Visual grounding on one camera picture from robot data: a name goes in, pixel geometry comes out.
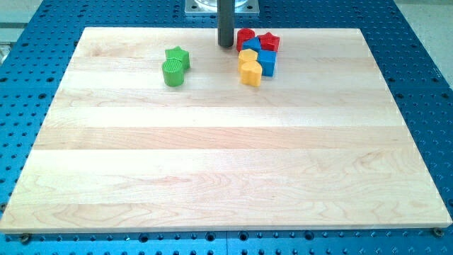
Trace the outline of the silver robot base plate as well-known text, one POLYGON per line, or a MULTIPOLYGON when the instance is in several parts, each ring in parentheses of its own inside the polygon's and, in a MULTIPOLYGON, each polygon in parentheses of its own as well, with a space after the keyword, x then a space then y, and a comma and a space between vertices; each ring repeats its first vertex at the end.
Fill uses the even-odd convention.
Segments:
MULTIPOLYGON (((218 0, 185 0, 186 16, 214 16, 218 0)), ((258 16, 259 0, 234 0, 236 16, 258 16)))

